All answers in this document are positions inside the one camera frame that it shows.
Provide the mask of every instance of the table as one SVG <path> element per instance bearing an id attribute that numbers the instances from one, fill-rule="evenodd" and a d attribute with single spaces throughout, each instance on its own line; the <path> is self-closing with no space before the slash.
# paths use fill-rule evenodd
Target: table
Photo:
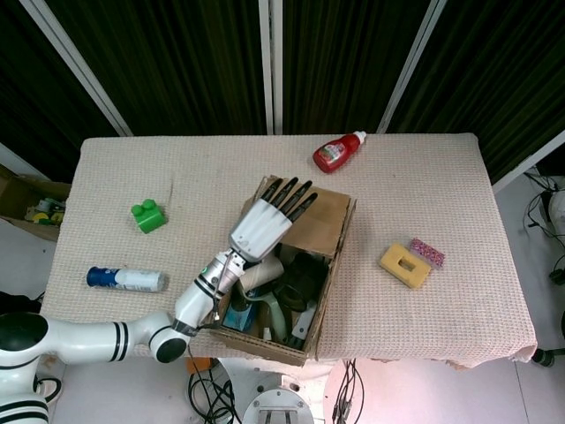
<path id="1" fill-rule="evenodd" d="M 86 140 L 67 202 L 42 313 L 72 322 L 127 321 L 175 299 L 227 246 L 265 175 L 298 176 L 358 199 L 316 355 L 426 358 L 474 367 L 528 360 L 536 338 L 492 188 L 472 134 L 369 135 L 334 174 L 312 152 L 333 136 L 135 137 Z M 169 223 L 144 235 L 130 207 L 153 198 Z M 413 291 L 378 265 L 418 237 L 446 255 Z M 161 293 L 87 287 L 92 266 L 159 269 Z M 206 331 L 196 356 L 247 357 Z M 139 347 L 138 354 L 147 354 Z"/>

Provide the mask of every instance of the white robotic arm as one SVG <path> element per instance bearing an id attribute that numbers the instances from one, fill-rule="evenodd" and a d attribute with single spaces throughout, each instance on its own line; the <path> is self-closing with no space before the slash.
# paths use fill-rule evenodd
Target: white robotic arm
<path id="1" fill-rule="evenodd" d="M 279 208 L 297 181 L 293 178 L 275 196 L 283 182 L 277 179 L 252 205 L 231 231 L 230 250 L 216 255 L 177 300 L 173 322 L 166 312 L 133 322 L 92 324 L 29 313 L 1 315 L 0 422 L 48 421 L 45 400 L 33 392 L 35 369 L 44 353 L 54 352 L 69 364 L 115 361 L 143 344 L 159 362 L 180 358 L 210 312 L 219 319 L 218 303 L 244 274 L 244 265 L 262 261 L 316 199 L 312 193 L 292 209 L 312 185 L 308 181 Z"/>

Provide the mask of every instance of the open cardboard box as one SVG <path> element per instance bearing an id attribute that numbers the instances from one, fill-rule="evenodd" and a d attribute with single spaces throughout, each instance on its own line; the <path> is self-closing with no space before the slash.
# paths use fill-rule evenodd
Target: open cardboard box
<path id="1" fill-rule="evenodd" d="M 265 192 L 275 179 L 277 179 L 275 176 L 263 178 L 254 196 L 244 205 L 243 212 L 251 207 L 252 203 Z M 308 358 L 315 355 L 328 297 L 332 283 L 335 281 L 343 243 L 351 216 L 355 211 L 356 201 L 346 194 L 331 192 L 314 186 L 305 194 L 303 199 L 311 192 L 318 193 L 318 199 L 290 227 L 289 232 L 281 240 L 283 245 L 322 256 L 325 263 L 328 264 L 328 275 L 321 289 L 316 313 L 302 350 L 292 349 L 284 344 L 265 341 L 260 338 L 262 325 L 258 322 L 267 317 L 267 310 L 262 302 L 260 302 L 256 321 L 248 332 L 242 333 L 223 326 L 212 330 L 212 333 L 228 347 L 294 366 L 304 365 Z M 221 322 L 223 322 L 228 309 L 230 295 L 231 292 L 224 296 L 220 305 Z M 298 315 L 292 313 L 292 324 L 296 322 Z"/>
<path id="2" fill-rule="evenodd" d="M 0 168 L 0 218 L 42 239 L 57 241 L 59 227 L 39 225 L 24 220 L 27 208 L 50 197 L 66 201 L 71 185 L 42 181 L 32 177 L 17 176 L 4 167 Z"/>

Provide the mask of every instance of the green lego brick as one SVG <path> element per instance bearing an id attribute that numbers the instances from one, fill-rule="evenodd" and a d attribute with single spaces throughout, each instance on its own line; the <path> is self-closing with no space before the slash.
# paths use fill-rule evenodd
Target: green lego brick
<path id="1" fill-rule="evenodd" d="M 140 205 L 133 205 L 132 214 L 139 228 L 146 234 L 167 223 L 153 199 L 145 199 Z"/>

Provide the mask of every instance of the red bottle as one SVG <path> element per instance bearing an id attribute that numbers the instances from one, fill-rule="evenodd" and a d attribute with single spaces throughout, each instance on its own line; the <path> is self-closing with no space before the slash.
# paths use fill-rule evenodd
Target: red bottle
<path id="1" fill-rule="evenodd" d="M 365 131 L 355 131 L 341 139 L 332 140 L 316 150 L 312 156 L 318 168 L 329 174 L 342 166 L 365 141 Z"/>

